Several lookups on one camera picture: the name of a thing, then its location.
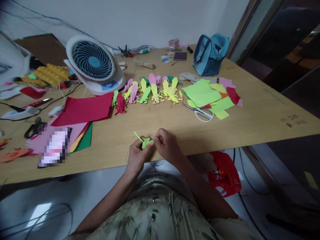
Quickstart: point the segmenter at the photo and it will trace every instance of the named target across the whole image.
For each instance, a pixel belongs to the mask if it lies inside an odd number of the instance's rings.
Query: desk fan
[[[126,84],[113,51],[95,39],[74,36],[66,51],[68,59],[64,62],[94,95],[114,92]]]

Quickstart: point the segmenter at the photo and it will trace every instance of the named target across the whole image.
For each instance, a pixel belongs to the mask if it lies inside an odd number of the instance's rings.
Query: blue tote bag
[[[219,74],[222,60],[227,54],[230,40],[220,33],[211,38],[201,35],[193,55],[193,66],[201,76]]]

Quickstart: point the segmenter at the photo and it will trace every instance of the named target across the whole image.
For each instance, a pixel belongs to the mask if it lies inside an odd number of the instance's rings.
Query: fan grille
[[[92,78],[105,79],[112,73],[112,61],[109,55],[92,42],[77,42],[72,47],[72,57],[77,67]]]

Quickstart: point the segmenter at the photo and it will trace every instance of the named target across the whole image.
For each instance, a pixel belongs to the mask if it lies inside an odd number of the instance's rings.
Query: person
[[[160,128],[151,138],[144,150],[140,140],[130,146],[124,174],[67,240],[258,239],[183,155],[172,133]],[[189,191],[171,175],[140,175],[153,146]]]

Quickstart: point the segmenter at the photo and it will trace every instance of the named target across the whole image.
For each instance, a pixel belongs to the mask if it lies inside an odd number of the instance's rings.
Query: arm
[[[126,202],[139,174],[143,170],[144,162],[153,146],[153,142],[148,144],[144,150],[141,150],[141,145],[142,143],[138,139],[130,146],[126,171],[111,191],[84,218],[73,235],[95,231]]]
[[[206,218],[238,218],[220,193],[197,172],[183,155],[172,133],[160,128],[152,139],[160,155],[174,165],[186,179],[203,216]]]

